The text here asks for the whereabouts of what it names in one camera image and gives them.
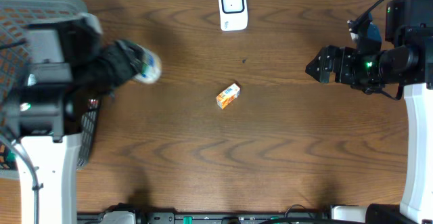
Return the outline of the orange Kleenex tissue pack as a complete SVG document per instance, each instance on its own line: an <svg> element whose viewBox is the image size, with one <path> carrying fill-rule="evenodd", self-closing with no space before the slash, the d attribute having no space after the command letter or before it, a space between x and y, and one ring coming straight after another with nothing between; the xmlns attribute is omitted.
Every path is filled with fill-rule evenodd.
<svg viewBox="0 0 433 224"><path fill-rule="evenodd" d="M228 86L224 91L219 93L216 97L217 105L224 109L227 105L229 105L234 99L236 99L240 95L240 87L233 83Z"/></svg>

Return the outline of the green lid jar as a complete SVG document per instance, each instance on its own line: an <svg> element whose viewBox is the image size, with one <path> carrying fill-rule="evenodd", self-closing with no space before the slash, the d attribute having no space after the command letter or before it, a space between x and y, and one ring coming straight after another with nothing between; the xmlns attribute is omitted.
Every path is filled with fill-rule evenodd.
<svg viewBox="0 0 433 224"><path fill-rule="evenodd" d="M162 74L162 62L158 55L154 52L140 46L143 52L141 58L141 72L133 77L133 80L143 84L155 83Z"/></svg>

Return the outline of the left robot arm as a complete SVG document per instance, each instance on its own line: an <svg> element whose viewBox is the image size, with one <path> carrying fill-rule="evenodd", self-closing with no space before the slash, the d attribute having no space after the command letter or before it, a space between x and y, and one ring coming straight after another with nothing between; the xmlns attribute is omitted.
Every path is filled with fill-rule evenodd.
<svg viewBox="0 0 433 224"><path fill-rule="evenodd" d="M128 41L101 44L92 14L36 20L26 27L26 81L3 102L4 143L16 156L23 223L75 223L82 117L90 101L141 74L145 50Z"/></svg>

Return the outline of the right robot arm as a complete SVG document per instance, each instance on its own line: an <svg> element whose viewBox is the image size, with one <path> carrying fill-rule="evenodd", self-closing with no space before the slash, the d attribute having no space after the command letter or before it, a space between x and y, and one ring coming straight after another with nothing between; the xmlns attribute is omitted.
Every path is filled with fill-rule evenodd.
<svg viewBox="0 0 433 224"><path fill-rule="evenodd" d="M347 22L356 46L323 47L305 72L320 83L348 85L367 95L396 84L408 116L405 188L400 204L372 204L367 222L432 222L432 0L392 0L382 37L369 10Z"/></svg>

